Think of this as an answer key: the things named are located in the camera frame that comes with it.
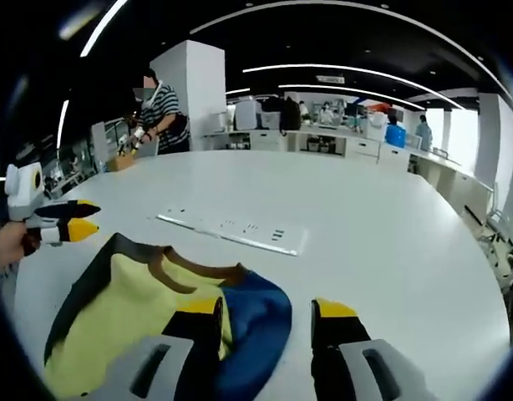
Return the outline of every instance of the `face mask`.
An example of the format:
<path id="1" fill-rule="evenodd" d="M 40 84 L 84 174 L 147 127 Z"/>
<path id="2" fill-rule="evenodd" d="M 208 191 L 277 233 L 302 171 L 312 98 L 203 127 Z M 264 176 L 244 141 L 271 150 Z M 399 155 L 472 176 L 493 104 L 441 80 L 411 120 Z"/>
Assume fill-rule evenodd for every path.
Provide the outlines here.
<path id="1" fill-rule="evenodd" d="M 145 101 L 143 102 L 142 107 L 147 108 L 152 106 L 153 102 L 155 101 L 155 97 L 160 91 L 160 88 L 163 84 L 164 83 L 162 81 L 158 81 L 158 86 L 156 87 L 156 89 L 143 88 L 144 94 L 149 94 L 149 90 L 152 90 L 152 94 L 149 94 L 147 97 L 144 98 Z"/>
<path id="2" fill-rule="evenodd" d="M 134 88 L 134 94 L 138 99 L 147 100 L 155 94 L 155 90 L 153 88 Z"/>

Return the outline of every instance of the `white pillar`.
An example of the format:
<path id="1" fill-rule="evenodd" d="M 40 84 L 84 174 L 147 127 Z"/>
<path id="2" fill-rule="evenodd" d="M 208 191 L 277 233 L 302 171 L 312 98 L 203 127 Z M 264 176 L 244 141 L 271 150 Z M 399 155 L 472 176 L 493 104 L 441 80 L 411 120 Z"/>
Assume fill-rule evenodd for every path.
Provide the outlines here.
<path id="1" fill-rule="evenodd" d="M 496 207 L 504 209 L 513 174 L 513 110 L 498 94 L 480 94 L 480 144 L 475 176 L 497 186 Z"/>
<path id="2" fill-rule="evenodd" d="M 225 51 L 185 41 L 150 63 L 158 79 L 175 89 L 180 111 L 190 117 L 193 150 L 203 150 L 211 114 L 226 111 Z"/>
<path id="3" fill-rule="evenodd" d="M 475 162 L 476 178 L 494 187 L 500 157 L 500 107 L 497 94 L 480 94 L 480 144 Z"/>
<path id="4" fill-rule="evenodd" d="M 451 111 L 444 112 L 444 120 L 442 124 L 442 150 L 448 151 L 450 147 L 450 127 L 451 127 Z"/>
<path id="5" fill-rule="evenodd" d="M 504 210 L 513 176 L 513 110 L 501 98 L 500 102 L 500 156 L 496 171 L 498 209 Z"/>

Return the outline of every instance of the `yellow cloth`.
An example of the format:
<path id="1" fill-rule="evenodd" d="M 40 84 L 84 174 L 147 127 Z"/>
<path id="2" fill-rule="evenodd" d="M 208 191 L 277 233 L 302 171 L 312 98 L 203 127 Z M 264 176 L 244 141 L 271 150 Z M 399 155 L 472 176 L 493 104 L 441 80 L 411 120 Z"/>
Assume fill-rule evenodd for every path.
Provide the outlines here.
<path id="1" fill-rule="evenodd" d="M 110 284 L 79 313 L 45 365 L 45 379 L 54 395 L 65 398 L 96 389 L 117 356 L 141 338 L 162 333 L 178 307 L 202 298 L 223 300 L 220 358 L 225 357 L 223 343 L 230 342 L 232 335 L 221 289 L 217 284 L 201 284 L 200 279 L 191 276 L 194 273 L 186 275 L 185 269 L 171 265 L 168 261 L 166 270 L 177 271 L 177 281 L 195 287 L 194 292 L 175 292 L 152 277 L 145 264 L 121 254 L 112 256 Z"/>

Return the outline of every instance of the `person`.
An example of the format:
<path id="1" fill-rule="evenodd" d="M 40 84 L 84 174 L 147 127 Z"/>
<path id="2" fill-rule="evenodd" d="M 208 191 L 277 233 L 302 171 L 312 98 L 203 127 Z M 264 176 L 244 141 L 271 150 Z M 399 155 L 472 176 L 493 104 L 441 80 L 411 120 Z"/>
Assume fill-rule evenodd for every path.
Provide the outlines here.
<path id="1" fill-rule="evenodd" d="M 189 151 L 190 122 L 180 112 L 179 99 L 173 88 L 159 81 L 153 69 L 145 71 L 143 85 L 155 92 L 141 104 L 137 116 L 138 125 L 146 133 L 141 141 L 148 142 L 158 137 L 159 155 Z"/>
<path id="2" fill-rule="evenodd" d="M 301 120 L 310 119 L 310 113 L 308 113 L 308 109 L 305 105 L 305 102 L 299 102 L 299 111 L 301 113 Z"/>
<path id="3" fill-rule="evenodd" d="M 389 116 L 389 125 L 387 126 L 387 131 L 384 136 L 384 140 L 394 146 L 398 146 L 399 148 L 405 147 L 405 129 L 401 128 L 398 125 L 398 119 L 395 115 Z"/>
<path id="4" fill-rule="evenodd" d="M 329 102 L 325 102 L 323 104 L 323 108 L 320 110 L 320 123 L 325 125 L 332 125 L 333 124 L 333 111 L 329 107 Z"/>
<path id="5" fill-rule="evenodd" d="M 416 127 L 415 134 L 422 138 L 420 149 L 429 152 L 429 149 L 431 149 L 431 142 L 433 141 L 433 134 L 431 133 L 431 128 L 427 125 L 427 119 L 423 114 L 420 115 L 420 124 Z"/>
<path id="6" fill-rule="evenodd" d="M 73 152 L 71 157 L 71 173 L 79 171 L 79 157 Z"/>
<path id="7" fill-rule="evenodd" d="M 0 272 L 8 265 L 25 257 L 23 241 L 25 236 L 33 249 L 39 248 L 39 242 L 27 236 L 23 222 L 10 221 L 0 229 Z"/>

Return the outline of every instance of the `striped shirt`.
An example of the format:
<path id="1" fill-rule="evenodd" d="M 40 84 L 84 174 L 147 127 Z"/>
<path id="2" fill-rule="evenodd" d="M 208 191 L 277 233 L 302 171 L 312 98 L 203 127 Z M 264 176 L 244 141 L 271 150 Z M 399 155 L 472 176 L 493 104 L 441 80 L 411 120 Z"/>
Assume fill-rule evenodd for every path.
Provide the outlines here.
<path id="1" fill-rule="evenodd" d="M 142 104 L 138 124 L 146 131 L 155 127 L 168 114 L 180 114 L 179 99 L 173 88 L 160 83 L 160 89 L 158 89 L 158 94 L 153 99 L 152 104 L 150 100 Z M 162 155 L 170 146 L 177 145 L 190 137 L 189 120 L 187 120 L 185 127 L 180 127 L 180 124 L 176 124 L 175 120 L 168 129 L 159 132 L 159 137 L 158 153 Z"/>

